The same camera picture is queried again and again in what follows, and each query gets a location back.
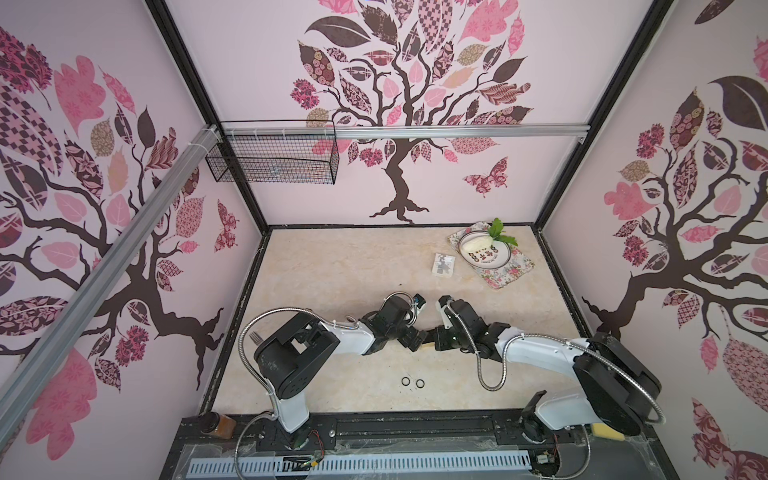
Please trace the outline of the clear plastic ring bag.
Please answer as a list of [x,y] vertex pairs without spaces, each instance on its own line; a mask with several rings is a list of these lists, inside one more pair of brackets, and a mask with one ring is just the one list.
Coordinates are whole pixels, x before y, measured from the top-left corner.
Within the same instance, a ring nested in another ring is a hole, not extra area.
[[440,277],[452,277],[455,269],[456,257],[443,253],[434,256],[432,273]]

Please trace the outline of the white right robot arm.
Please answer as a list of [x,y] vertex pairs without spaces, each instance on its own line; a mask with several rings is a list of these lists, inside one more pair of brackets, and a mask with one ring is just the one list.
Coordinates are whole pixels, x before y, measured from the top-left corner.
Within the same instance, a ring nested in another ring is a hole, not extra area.
[[575,426],[604,424],[637,436],[647,425],[666,422],[658,403],[661,382],[609,334],[567,339],[487,324],[468,302],[449,295],[440,297],[436,308],[443,321],[436,348],[473,355],[484,390],[501,390],[512,364],[555,372],[576,383],[561,391],[538,391],[521,410],[517,427],[531,443],[541,444],[554,432]]

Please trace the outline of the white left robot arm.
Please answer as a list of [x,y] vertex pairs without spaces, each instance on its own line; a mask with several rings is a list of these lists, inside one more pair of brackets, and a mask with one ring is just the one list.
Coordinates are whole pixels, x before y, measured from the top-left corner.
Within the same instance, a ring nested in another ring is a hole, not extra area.
[[[238,355],[266,390],[272,407],[270,418],[285,433],[294,434],[303,430],[310,418],[304,390],[332,356],[369,356],[390,342],[417,351],[427,337],[425,331],[415,328],[425,306],[420,294],[394,292],[378,310],[345,324],[305,308],[275,308],[252,320],[238,336]],[[252,330],[258,321],[277,313],[292,317],[268,338]]]

